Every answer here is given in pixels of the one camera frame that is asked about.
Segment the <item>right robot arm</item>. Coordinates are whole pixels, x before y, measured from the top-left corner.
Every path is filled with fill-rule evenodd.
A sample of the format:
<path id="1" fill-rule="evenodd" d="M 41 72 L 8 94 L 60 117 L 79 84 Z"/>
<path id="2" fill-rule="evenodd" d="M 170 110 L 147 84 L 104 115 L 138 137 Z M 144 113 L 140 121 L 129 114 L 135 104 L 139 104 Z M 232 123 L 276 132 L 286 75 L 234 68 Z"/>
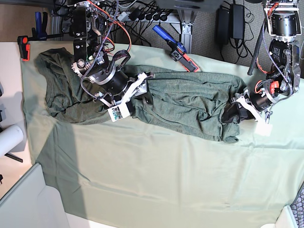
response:
<path id="1" fill-rule="evenodd" d="M 148 80 L 153 73 L 127 76 L 122 68 L 130 60 L 129 46 L 115 54 L 107 48 L 113 25 L 123 28 L 118 20 L 119 3 L 114 4 L 113 14 L 102 9 L 98 0 L 68 0 L 71 7 L 71 32 L 74 36 L 74 63 L 72 70 L 80 77 L 80 85 L 94 101 L 100 101 L 112 122 L 134 114 L 133 99 L 153 105 Z"/>

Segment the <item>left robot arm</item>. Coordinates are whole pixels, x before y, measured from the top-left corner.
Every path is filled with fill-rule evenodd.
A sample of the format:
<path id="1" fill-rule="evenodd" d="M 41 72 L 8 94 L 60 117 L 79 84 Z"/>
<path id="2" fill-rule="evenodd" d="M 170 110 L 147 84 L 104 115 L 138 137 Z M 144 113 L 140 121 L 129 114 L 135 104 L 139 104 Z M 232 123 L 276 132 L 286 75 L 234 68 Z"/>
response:
<path id="1" fill-rule="evenodd" d="M 266 75 L 254 89 L 245 87 L 236 93 L 225 108 L 222 122 L 253 119 L 257 122 L 256 133 L 269 135 L 272 130 L 270 116 L 273 107 L 298 92 L 301 54 L 297 36 L 302 34 L 298 0 L 261 0 L 264 21 L 256 42 L 248 75 L 253 67 Z"/>

